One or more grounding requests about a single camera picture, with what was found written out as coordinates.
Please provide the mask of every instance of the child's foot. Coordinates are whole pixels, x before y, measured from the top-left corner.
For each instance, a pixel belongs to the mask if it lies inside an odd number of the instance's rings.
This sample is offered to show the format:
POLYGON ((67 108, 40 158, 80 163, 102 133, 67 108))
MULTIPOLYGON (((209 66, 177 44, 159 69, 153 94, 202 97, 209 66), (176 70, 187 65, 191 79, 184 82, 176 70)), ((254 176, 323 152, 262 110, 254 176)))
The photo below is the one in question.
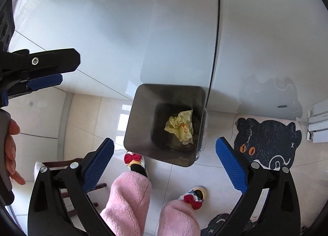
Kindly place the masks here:
POLYGON ((188 193, 181 195, 179 200, 184 201, 185 203, 189 204, 193 210, 197 210, 201 208, 205 198, 206 198, 207 191, 202 186, 196 186, 191 189, 188 193))
POLYGON ((124 156, 124 162, 131 171, 140 173, 149 179, 149 174, 145 166, 145 159, 142 155, 127 152, 124 156))

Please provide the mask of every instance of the finger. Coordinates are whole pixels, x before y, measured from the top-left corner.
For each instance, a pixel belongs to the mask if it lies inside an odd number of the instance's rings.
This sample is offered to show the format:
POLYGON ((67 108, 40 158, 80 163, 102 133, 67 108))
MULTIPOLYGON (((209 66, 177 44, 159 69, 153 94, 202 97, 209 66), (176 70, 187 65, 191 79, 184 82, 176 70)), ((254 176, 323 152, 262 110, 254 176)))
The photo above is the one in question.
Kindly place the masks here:
POLYGON ((11 161, 10 159, 6 158, 6 168, 10 174, 15 174, 15 171, 16 171, 15 161, 11 161))
POLYGON ((10 160, 15 160, 16 158, 16 144, 11 135, 7 135, 5 144, 6 155, 10 160))
POLYGON ((20 185, 26 184, 25 180, 22 178, 21 175, 19 175, 18 172, 15 172, 15 174, 10 174, 9 176, 20 185))
POLYGON ((16 121, 13 119, 10 119, 9 127, 8 127, 8 134, 17 135, 19 133, 20 133, 20 128, 17 125, 16 121))

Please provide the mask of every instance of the black cat rug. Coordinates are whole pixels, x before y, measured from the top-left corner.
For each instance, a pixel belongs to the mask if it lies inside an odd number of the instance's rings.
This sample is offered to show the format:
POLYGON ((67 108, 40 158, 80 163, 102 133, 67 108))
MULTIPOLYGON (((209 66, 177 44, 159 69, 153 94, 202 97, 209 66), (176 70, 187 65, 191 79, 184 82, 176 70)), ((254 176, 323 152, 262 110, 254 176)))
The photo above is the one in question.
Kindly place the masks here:
MULTIPOLYGON (((282 167, 291 168, 301 140, 301 126, 297 121, 237 115, 233 122, 230 144, 236 151, 243 153, 249 162, 256 161, 264 168, 279 170, 282 167)), ((247 229, 256 224, 267 194, 268 189, 262 191, 247 229)), ((201 236, 214 235, 230 212, 220 210, 213 213, 201 225, 201 236)))

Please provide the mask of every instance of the black trash can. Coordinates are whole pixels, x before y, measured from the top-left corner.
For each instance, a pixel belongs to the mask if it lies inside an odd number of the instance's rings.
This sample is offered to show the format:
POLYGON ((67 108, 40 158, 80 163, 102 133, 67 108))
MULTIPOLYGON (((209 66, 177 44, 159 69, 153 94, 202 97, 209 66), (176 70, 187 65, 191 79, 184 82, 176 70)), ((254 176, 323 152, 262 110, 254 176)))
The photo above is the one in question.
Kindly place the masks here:
POLYGON ((142 84, 133 100, 124 147, 137 154, 183 167, 191 166, 201 149, 206 112, 199 86, 142 84), (193 143, 183 145, 164 130, 170 116, 193 110, 193 143))

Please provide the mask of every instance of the orange cat eye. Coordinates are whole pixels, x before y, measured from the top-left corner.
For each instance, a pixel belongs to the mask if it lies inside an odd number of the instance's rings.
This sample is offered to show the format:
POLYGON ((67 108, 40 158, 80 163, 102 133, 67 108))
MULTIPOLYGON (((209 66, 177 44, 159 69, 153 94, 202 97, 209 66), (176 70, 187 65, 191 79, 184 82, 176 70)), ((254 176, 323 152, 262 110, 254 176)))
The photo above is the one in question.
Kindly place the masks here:
POLYGON ((248 150, 248 154, 249 154, 250 156, 254 155, 254 154, 255 154, 255 147, 251 147, 251 148, 249 148, 249 150, 248 150))
POLYGON ((243 144, 240 148, 239 148, 240 152, 246 152, 246 145, 243 144))

